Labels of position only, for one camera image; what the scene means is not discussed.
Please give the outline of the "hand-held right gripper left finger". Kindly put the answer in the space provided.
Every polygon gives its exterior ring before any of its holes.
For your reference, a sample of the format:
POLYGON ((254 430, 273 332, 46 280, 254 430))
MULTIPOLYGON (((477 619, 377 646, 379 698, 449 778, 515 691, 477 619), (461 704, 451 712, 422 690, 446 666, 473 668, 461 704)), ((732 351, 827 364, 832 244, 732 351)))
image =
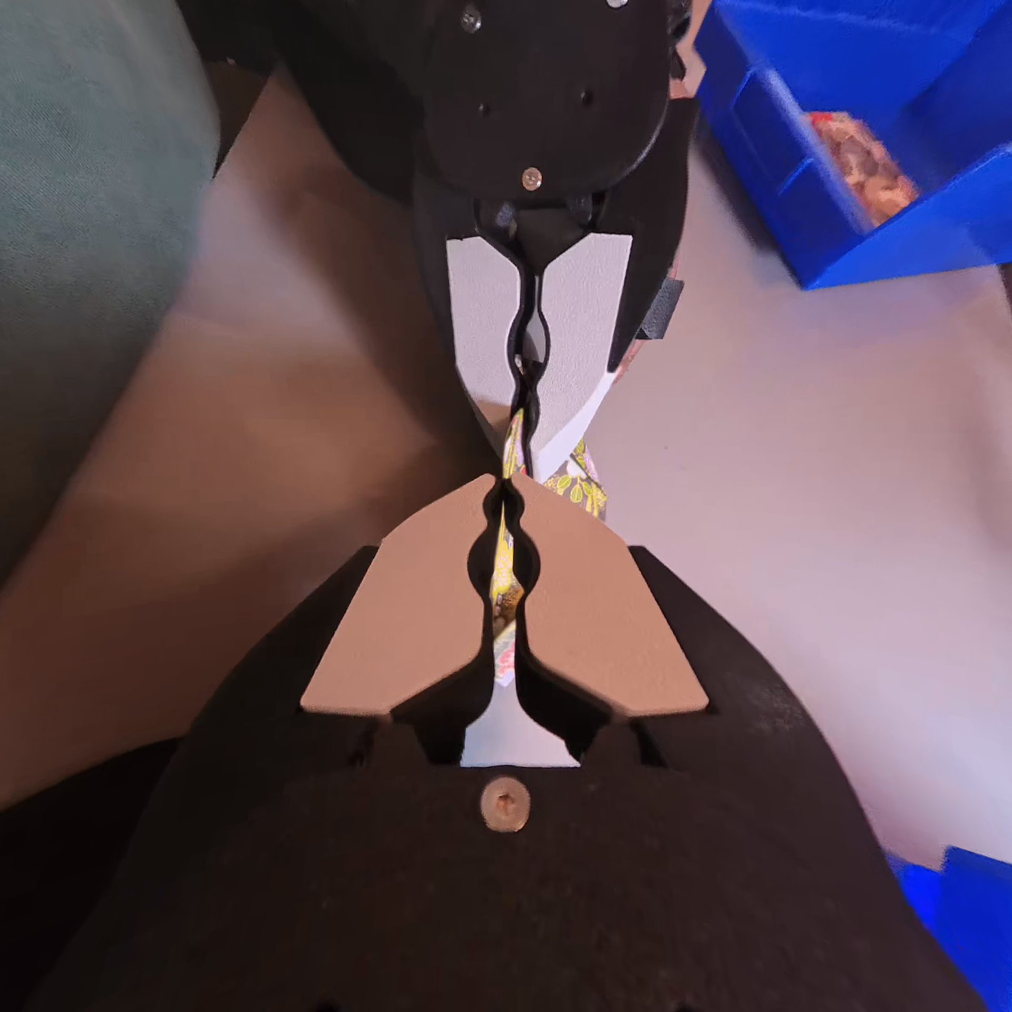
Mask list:
POLYGON ((407 725, 426 756, 462 756, 494 684, 500 491, 482 475, 383 539, 300 699, 304 712, 407 725))

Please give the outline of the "stack of patterned papers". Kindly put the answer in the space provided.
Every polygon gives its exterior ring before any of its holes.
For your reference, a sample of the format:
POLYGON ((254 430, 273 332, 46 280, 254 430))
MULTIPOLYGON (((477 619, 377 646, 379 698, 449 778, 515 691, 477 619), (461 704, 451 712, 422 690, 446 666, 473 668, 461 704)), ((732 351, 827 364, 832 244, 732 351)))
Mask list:
POLYGON ((806 115, 873 226, 883 225, 919 198, 918 185, 863 120, 846 111, 806 115))

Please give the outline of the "person's left hand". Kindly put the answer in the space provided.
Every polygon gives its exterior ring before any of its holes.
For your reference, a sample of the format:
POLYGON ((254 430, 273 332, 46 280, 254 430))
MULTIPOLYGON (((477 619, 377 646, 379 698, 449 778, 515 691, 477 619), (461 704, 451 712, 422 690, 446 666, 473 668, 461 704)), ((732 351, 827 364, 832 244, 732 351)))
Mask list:
POLYGON ((705 73, 696 39, 710 1, 667 1, 671 100, 695 96, 705 73))

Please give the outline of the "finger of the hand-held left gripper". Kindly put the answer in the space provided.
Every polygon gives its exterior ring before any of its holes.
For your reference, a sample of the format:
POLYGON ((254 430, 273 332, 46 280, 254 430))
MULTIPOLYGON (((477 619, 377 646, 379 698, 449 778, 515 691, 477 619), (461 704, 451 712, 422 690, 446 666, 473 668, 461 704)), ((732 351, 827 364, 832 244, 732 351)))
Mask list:
POLYGON ((500 460, 536 380, 536 364, 526 355, 533 275, 516 244, 484 235, 446 239, 445 257, 454 367, 500 460))
POLYGON ((631 236, 588 234, 553 260, 539 310, 549 360, 537 382, 538 422, 528 439, 533 478, 544 482, 584 437, 614 383, 609 364, 631 236))

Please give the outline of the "green backed floral paper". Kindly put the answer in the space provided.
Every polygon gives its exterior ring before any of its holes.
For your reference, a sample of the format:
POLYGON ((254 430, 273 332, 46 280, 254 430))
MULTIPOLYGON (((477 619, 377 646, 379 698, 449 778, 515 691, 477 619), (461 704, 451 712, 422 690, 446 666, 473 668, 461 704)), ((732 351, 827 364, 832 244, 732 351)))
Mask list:
MULTIPOLYGON (((527 473, 524 436, 525 411, 518 408, 510 419, 502 451, 501 476, 504 480, 515 474, 527 473)), ((604 520, 608 498, 584 439, 543 485, 594 517, 604 520)), ((516 610, 524 594, 516 579, 513 563, 514 538, 502 513, 489 592, 495 683, 502 688, 515 678, 516 610)))

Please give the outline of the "blue plastic bin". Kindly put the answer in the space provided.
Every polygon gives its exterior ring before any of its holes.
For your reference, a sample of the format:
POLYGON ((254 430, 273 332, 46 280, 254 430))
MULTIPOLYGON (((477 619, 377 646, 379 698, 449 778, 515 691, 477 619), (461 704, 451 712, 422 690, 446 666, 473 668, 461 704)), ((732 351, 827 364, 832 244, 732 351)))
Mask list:
POLYGON ((697 97, 804 289, 1011 259, 1010 2, 712 2, 697 97), (880 225, 816 136, 847 112, 919 196, 880 225))
POLYGON ((939 869, 888 853, 922 924, 991 1011, 1011 1009, 1011 865, 955 846, 939 869))

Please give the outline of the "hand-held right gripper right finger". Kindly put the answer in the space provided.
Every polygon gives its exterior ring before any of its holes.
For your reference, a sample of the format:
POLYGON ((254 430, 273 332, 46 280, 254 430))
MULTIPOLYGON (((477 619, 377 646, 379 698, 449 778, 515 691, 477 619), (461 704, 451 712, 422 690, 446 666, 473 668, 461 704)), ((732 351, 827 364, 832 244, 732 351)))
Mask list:
POLYGON ((507 480, 518 701, 573 757, 602 727, 705 712, 707 694, 625 541, 525 474, 507 480))

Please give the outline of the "dark green cloth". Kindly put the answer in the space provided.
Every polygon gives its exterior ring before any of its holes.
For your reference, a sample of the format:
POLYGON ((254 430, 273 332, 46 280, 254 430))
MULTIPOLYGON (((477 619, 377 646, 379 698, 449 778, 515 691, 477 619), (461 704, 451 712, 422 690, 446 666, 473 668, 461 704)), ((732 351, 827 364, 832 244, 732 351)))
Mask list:
POLYGON ((219 142, 176 2, 2 2, 2 583, 184 284, 219 142))

